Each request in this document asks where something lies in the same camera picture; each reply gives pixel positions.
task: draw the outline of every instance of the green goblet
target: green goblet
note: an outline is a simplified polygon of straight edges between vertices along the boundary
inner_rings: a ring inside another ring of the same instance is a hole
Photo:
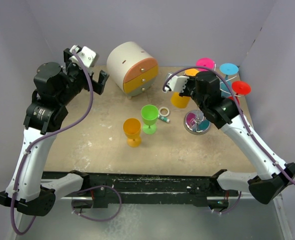
[[[145,105],[141,109],[143,119],[143,132],[146,134],[154,134],[157,130],[156,122],[158,120],[159,110],[154,105]]]

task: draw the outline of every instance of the yellow drawer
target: yellow drawer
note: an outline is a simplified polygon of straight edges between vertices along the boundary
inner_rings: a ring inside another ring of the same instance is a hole
[[[142,73],[141,75],[137,76],[136,78],[133,78],[131,81],[128,81],[126,83],[123,83],[123,90],[126,94],[134,91],[141,85],[147,83],[148,81],[152,80],[158,75],[159,67],[154,66],[150,70]]]

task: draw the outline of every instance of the red disc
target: red disc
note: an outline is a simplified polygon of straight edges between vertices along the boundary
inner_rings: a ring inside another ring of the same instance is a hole
[[[235,97],[235,98],[236,98],[236,100],[237,100],[237,103],[240,105],[240,100],[239,100],[239,98],[238,98],[238,97]]]
[[[251,86],[245,81],[235,81],[232,83],[232,89],[234,92],[240,95],[247,95],[251,92]]]

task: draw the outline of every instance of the round metal base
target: round metal base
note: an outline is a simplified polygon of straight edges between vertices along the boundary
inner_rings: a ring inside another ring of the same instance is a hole
[[[185,115],[183,123],[185,129],[189,133],[195,135],[205,134],[211,126],[210,121],[204,118],[203,112],[201,110],[189,111]]]

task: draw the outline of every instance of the toy dresser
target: toy dresser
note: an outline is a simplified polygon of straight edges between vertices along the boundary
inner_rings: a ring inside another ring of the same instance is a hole
[[[151,87],[159,72],[157,60],[133,41],[116,47],[109,54],[106,67],[110,77],[128,97]]]

